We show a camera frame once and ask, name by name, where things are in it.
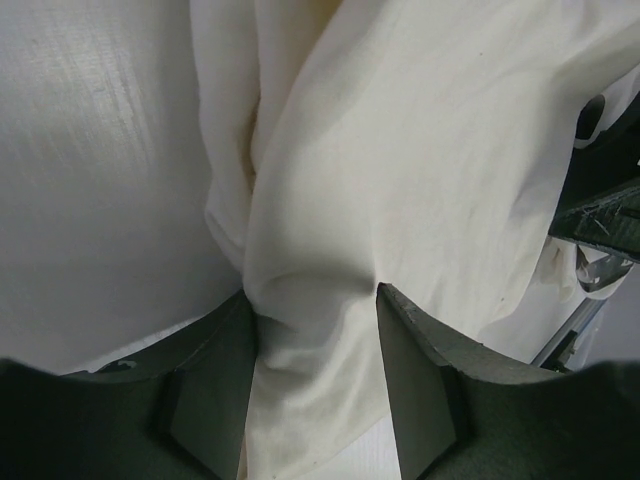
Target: white towel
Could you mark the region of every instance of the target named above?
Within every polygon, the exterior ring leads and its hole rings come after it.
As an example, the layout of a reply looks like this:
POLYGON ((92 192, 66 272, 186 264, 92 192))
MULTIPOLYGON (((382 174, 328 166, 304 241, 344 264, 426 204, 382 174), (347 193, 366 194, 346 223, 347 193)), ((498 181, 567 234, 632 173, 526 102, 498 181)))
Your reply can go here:
POLYGON ((248 478, 292 479, 387 408, 377 282, 471 336, 516 308, 640 5, 193 0, 192 27, 208 220, 262 315, 248 478))

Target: cloth fold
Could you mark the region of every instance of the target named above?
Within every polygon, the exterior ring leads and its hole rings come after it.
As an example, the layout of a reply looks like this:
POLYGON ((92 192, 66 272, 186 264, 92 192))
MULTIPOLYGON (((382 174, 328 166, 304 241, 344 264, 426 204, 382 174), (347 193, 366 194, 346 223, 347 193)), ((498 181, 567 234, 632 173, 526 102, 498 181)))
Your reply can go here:
POLYGON ((388 408, 377 282, 472 337, 513 312, 580 110, 640 64, 635 0, 330 3, 192 1, 207 215, 260 315, 251 480, 388 408))

